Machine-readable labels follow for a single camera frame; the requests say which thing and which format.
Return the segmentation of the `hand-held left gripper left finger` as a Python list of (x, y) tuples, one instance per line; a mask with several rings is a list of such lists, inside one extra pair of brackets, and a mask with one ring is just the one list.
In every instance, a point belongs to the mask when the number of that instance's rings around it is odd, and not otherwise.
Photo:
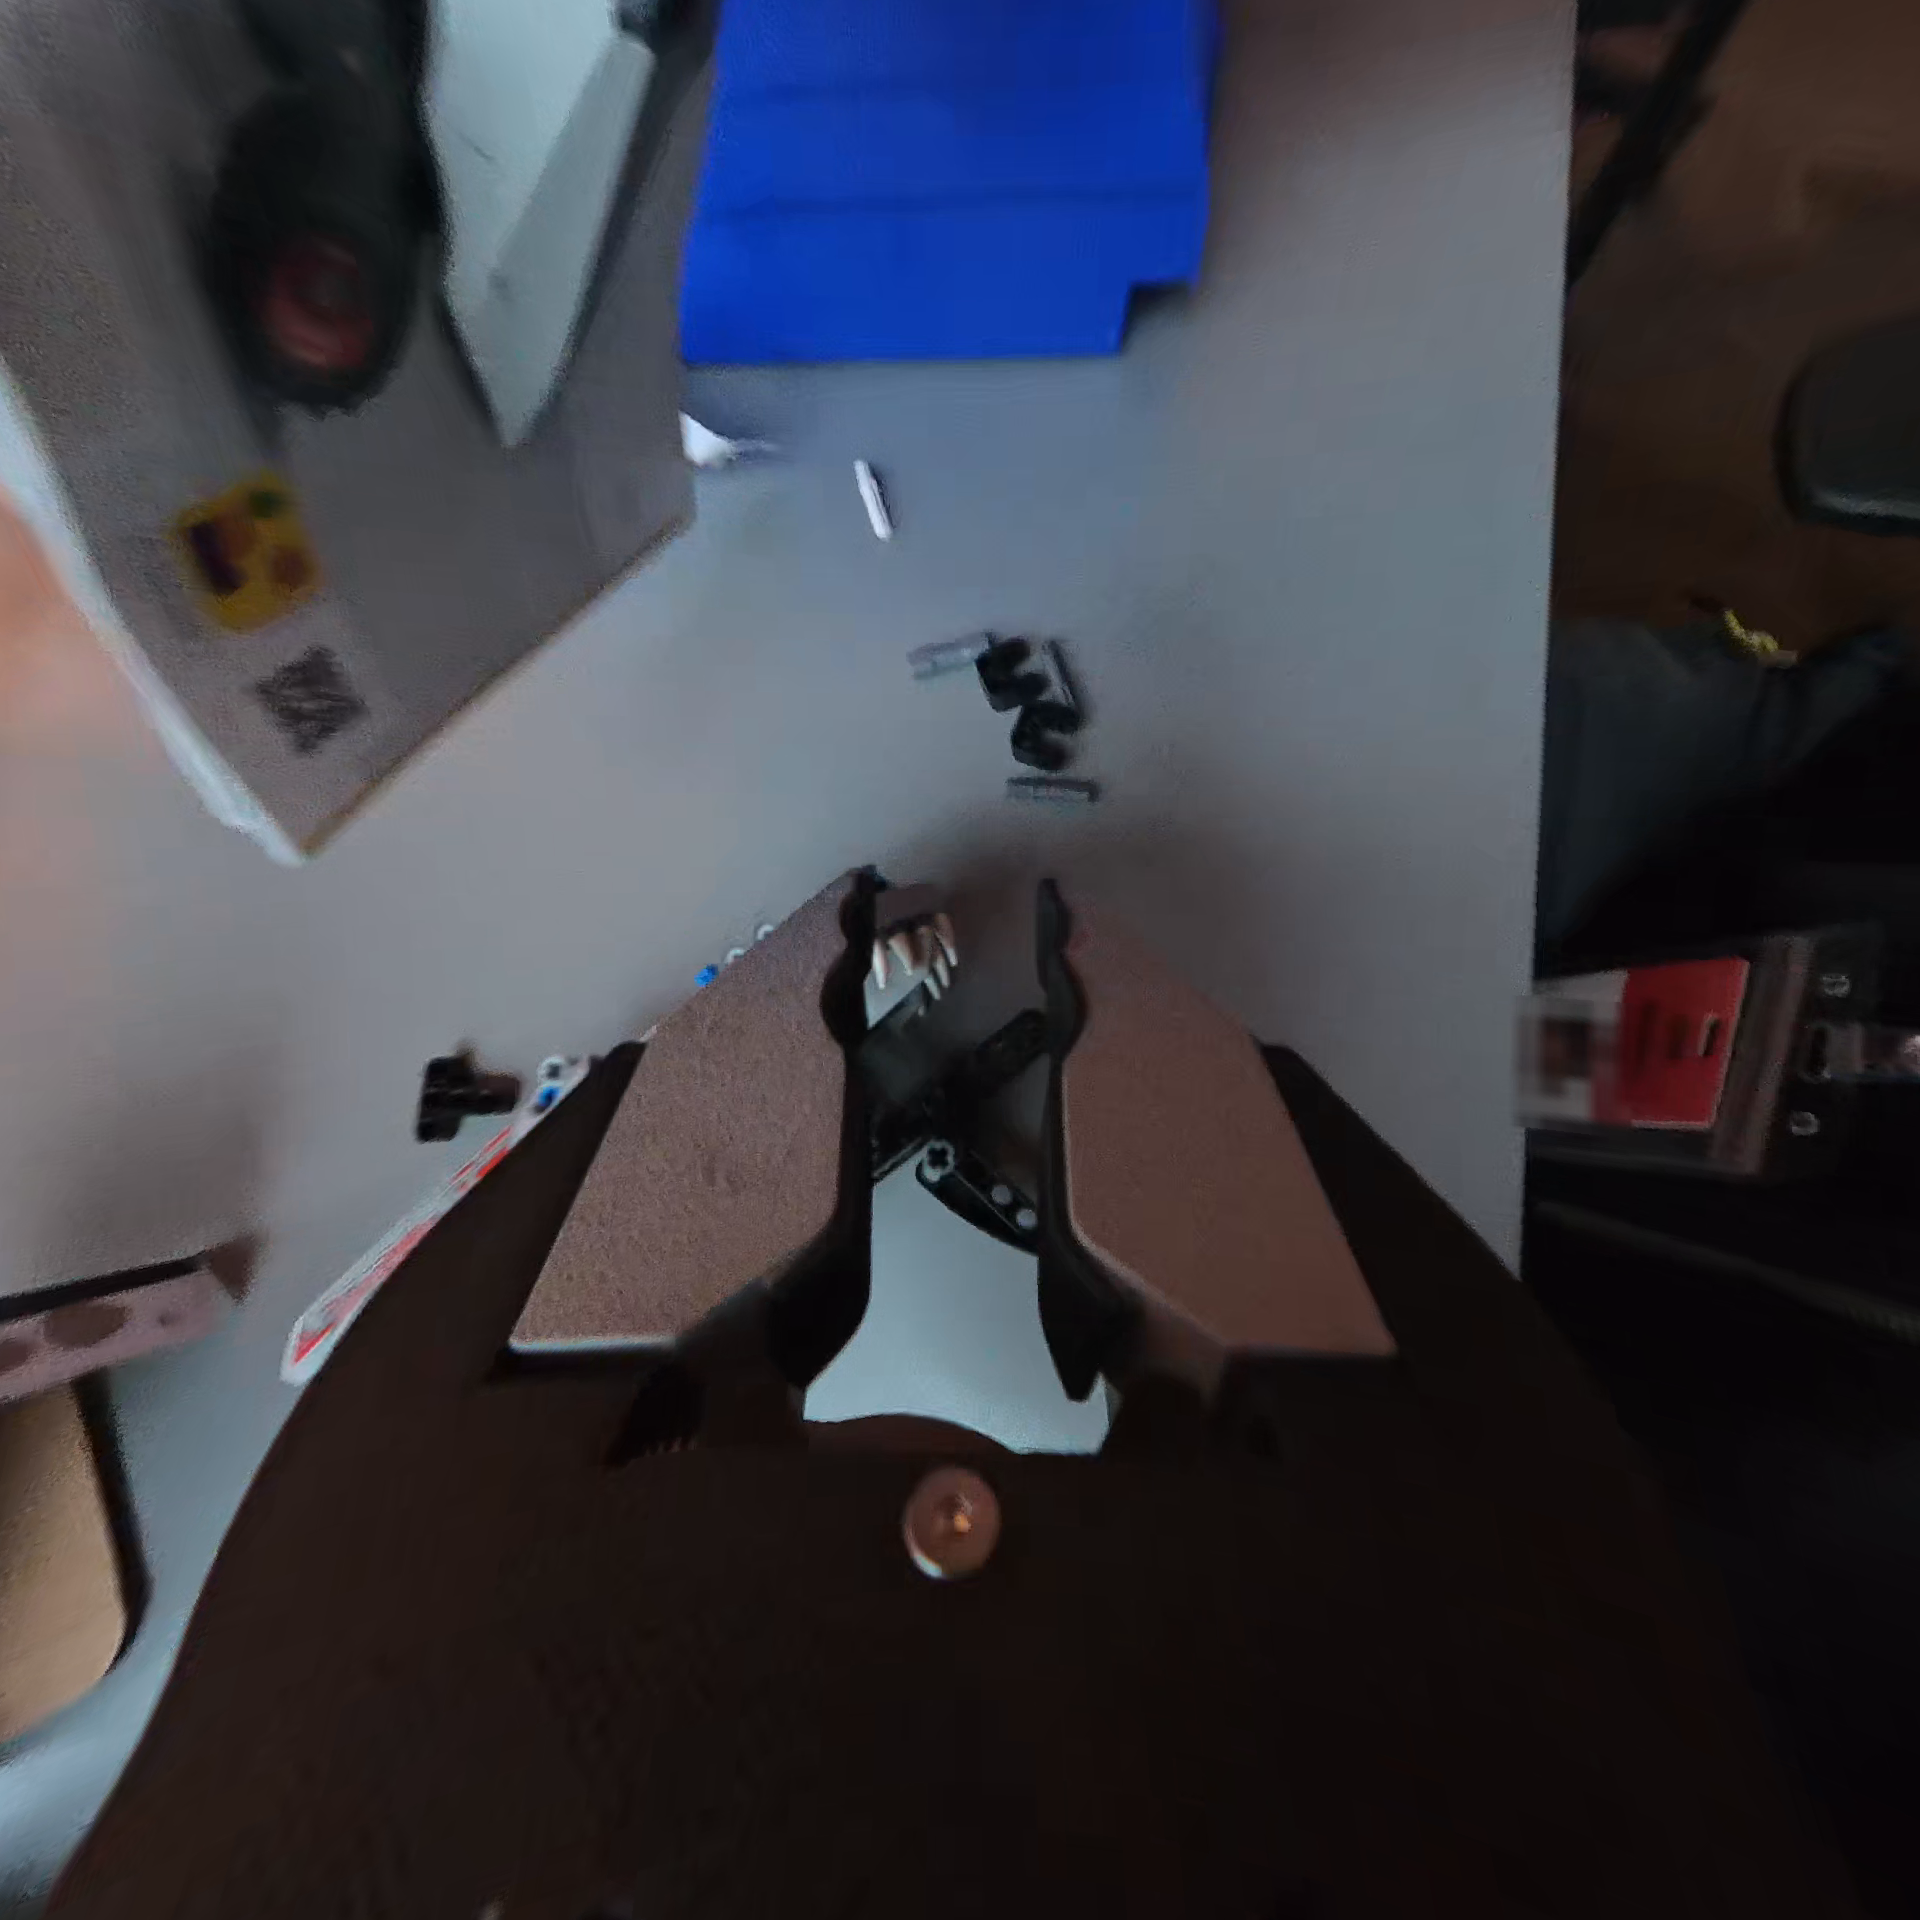
[(692, 1358), (747, 1319), (801, 1390), (871, 1303), (855, 1079), (877, 874), (847, 872), (657, 1022), (516, 1319), (512, 1350)]

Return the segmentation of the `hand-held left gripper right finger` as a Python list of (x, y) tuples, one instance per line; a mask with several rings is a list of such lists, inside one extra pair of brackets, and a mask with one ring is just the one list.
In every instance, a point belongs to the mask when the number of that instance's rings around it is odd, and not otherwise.
[(1039, 1333), (1069, 1401), (1249, 1359), (1392, 1359), (1257, 1040), (1060, 879), (1036, 891), (1044, 1015)]

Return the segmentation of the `grey red lego vehicle model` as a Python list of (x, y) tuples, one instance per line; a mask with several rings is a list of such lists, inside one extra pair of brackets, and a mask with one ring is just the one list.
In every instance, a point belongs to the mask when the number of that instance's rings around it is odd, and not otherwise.
[[(931, 1055), (922, 1015), (937, 997), (952, 993), (952, 974), (952, 920), (922, 906), (922, 891), (884, 891), (871, 979), (861, 985), (871, 1028), (855, 1055), (871, 1105), (877, 1184), (901, 1168), (916, 1168), (922, 1144), (931, 1138), (952, 1138), (981, 1152), (981, 1112), (1044, 1055), (1039, 1011), (1012, 1015), (973, 1051)], [(281, 1386), (303, 1390), (320, 1375), (320, 1364), (337, 1358), (372, 1294), (399, 1273), (399, 1264), (468, 1189), (474, 1189), (522, 1146), (524, 1134), (535, 1134), (587, 1079), (587, 1067), (595, 1055), (550, 1055), (539, 1060), (535, 1079), (522, 1082), (516, 1112), (481, 1119), (481, 1144), (298, 1310), (276, 1359)]]

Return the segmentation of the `blue plastic bin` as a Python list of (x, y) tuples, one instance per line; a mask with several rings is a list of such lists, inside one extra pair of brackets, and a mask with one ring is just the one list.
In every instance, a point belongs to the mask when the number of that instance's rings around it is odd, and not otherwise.
[(1111, 354), (1210, 235), (1206, 0), (727, 0), (694, 371)]

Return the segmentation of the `black triangular lego piece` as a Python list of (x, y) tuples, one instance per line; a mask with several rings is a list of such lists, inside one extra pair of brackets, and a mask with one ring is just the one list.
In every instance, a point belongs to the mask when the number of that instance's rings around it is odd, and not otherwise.
[(522, 1105), (522, 1073), (481, 1067), (470, 1051), (439, 1055), (417, 1073), (414, 1138), (451, 1144), (470, 1119), (507, 1119)]

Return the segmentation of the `cluster of small lego connectors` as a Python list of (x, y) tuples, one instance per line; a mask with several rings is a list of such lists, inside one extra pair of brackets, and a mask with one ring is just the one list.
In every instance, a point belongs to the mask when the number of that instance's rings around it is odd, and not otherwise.
[(918, 687), (973, 675), (988, 711), (1004, 720), (1004, 799), (1027, 805), (1094, 805), (1103, 780), (1081, 772), (1088, 698), (1055, 637), (973, 633), (922, 641), (911, 656)]

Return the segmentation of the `red labelled black device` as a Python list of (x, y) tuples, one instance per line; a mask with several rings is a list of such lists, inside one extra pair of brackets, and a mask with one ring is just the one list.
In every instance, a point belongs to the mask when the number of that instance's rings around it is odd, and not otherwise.
[(1867, 1105), (1914, 1112), (1914, 1022), (1882, 1011), (1882, 934), (1744, 934), (1521, 1003), (1528, 1161), (1778, 1184), (1837, 1168)]

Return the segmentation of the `grey box with wheel picture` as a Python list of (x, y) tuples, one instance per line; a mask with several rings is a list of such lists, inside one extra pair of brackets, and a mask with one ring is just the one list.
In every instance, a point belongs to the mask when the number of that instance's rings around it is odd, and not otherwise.
[(692, 525), (715, 22), (7, 4), (7, 508), (276, 861)]

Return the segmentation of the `black office chair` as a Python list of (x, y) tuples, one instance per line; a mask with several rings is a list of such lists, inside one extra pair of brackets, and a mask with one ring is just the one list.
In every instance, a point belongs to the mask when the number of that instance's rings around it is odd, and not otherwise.
[(1849, 534), (1920, 534), (1920, 315), (1816, 347), (1772, 421), (1782, 508)]

